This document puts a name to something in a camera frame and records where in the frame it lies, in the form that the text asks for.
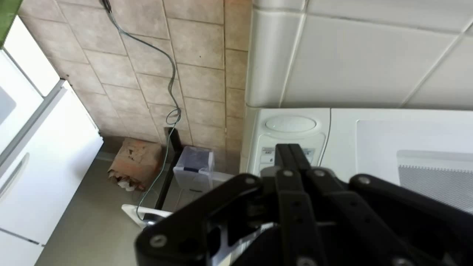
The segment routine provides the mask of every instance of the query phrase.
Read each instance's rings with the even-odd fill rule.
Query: cardboard box
[[[162,153],[158,144],[124,140],[107,175],[126,191],[144,191],[159,174]]]

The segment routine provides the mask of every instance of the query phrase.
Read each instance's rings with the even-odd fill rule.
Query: power cord
[[[172,95],[172,85],[174,85],[174,80],[175,80],[177,67],[175,67],[172,58],[171,58],[168,54],[165,54],[163,51],[155,48],[153,45],[150,45],[150,44],[147,44],[147,42],[144,42],[144,41],[132,36],[131,33],[122,30],[122,29],[116,24],[116,21],[115,21],[115,18],[113,18],[113,15],[112,15],[112,7],[110,7],[109,0],[100,0],[100,2],[101,2],[103,8],[104,8],[104,11],[106,11],[106,15],[107,15],[109,21],[113,24],[113,27],[118,30],[118,33],[121,33],[121,35],[124,35],[124,36],[126,36],[126,38],[129,38],[129,39],[132,39],[132,41],[135,41],[135,42],[138,42],[138,44],[141,44],[141,45],[144,45],[144,46],[147,46],[147,48],[159,52],[159,54],[162,54],[162,55],[168,60],[168,63],[169,63],[169,66],[171,66],[171,69],[172,69],[171,79],[168,80],[168,85],[166,85],[166,92],[168,92],[168,95],[169,95],[169,98],[172,100],[174,110],[171,110],[171,111],[166,114],[166,117],[165,117],[165,125],[166,125],[166,126],[171,126],[171,131],[169,131],[168,135],[165,135],[165,153],[163,153],[162,168],[160,168],[158,177],[153,179],[153,182],[152,182],[152,184],[149,185],[149,188],[146,190],[146,193],[141,196],[138,205],[135,206],[135,216],[137,216],[138,221],[143,222],[143,218],[138,215],[138,209],[141,208],[144,199],[149,196],[149,193],[150,193],[150,190],[153,188],[153,185],[156,184],[156,181],[158,181],[158,179],[162,177],[162,174],[163,174],[165,163],[166,163],[166,157],[168,157],[168,153],[169,153],[169,145],[171,145],[171,144],[169,144],[169,135],[174,134],[175,126],[177,126],[177,123],[180,122],[180,116],[181,116],[180,107],[178,107],[178,104],[177,104],[177,101],[175,101],[175,98],[174,98],[174,95]]]

